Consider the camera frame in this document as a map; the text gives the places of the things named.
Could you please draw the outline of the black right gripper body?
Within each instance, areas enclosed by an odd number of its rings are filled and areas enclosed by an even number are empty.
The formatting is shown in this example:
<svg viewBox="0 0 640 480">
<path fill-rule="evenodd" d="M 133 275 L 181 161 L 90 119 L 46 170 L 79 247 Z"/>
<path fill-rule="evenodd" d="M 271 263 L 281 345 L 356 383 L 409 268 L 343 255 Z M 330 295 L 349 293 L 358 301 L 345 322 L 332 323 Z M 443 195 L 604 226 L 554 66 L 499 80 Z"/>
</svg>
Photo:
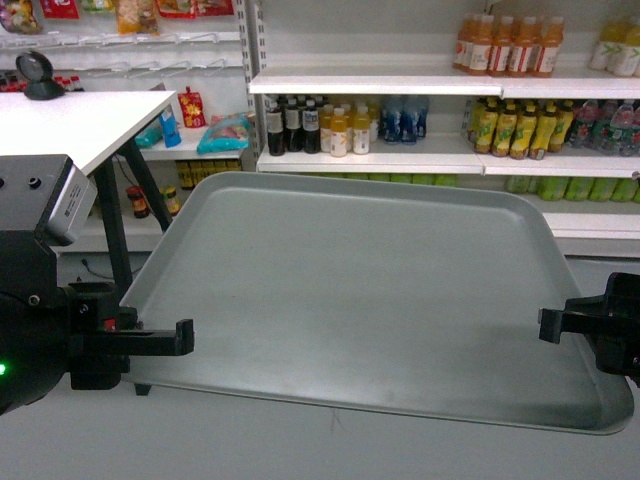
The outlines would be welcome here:
<svg viewBox="0 0 640 480">
<path fill-rule="evenodd" d="M 587 337 L 596 367 L 639 387 L 639 275 L 614 272 L 603 294 L 569 299 L 565 309 L 576 315 L 570 331 Z"/>
</svg>

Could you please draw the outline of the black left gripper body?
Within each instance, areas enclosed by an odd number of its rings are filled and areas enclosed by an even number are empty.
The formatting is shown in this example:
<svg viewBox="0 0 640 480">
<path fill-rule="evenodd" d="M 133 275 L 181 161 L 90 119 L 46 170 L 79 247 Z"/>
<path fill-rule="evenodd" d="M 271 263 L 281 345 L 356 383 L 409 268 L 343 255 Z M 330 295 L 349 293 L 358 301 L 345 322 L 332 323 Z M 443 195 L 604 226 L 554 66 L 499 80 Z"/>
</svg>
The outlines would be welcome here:
<svg viewBox="0 0 640 480">
<path fill-rule="evenodd" d="M 124 354 L 88 353 L 87 338 L 134 329 L 112 283 L 72 283 L 54 304 L 32 306 L 1 294 L 1 413 L 43 399 L 69 374 L 74 390 L 110 390 L 128 371 Z"/>
</svg>

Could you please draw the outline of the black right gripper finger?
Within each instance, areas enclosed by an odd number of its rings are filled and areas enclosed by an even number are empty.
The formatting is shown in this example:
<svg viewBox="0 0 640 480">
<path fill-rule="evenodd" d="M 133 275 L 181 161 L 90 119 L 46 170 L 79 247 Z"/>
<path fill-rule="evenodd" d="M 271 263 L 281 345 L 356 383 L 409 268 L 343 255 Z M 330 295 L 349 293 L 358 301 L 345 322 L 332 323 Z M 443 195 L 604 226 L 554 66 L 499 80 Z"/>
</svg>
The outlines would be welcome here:
<svg viewBox="0 0 640 480">
<path fill-rule="evenodd" d="M 562 335 L 564 311 L 542 308 L 538 313 L 539 334 L 542 341 L 559 344 Z"/>
</svg>

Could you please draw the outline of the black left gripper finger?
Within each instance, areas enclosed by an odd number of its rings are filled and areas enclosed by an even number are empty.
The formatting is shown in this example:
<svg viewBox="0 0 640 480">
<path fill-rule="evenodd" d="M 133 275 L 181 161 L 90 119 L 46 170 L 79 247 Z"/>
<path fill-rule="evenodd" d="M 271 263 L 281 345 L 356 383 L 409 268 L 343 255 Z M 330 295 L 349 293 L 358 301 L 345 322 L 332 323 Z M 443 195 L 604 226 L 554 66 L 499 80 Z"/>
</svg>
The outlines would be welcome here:
<svg viewBox="0 0 640 480">
<path fill-rule="evenodd" d="M 133 356 L 184 356 L 194 351 L 194 321 L 183 319 L 173 330 L 139 330 L 119 333 L 124 354 Z"/>
<path fill-rule="evenodd" d="M 134 384 L 134 390 L 136 396 L 148 396 L 151 391 L 151 386 L 146 384 Z"/>
</svg>

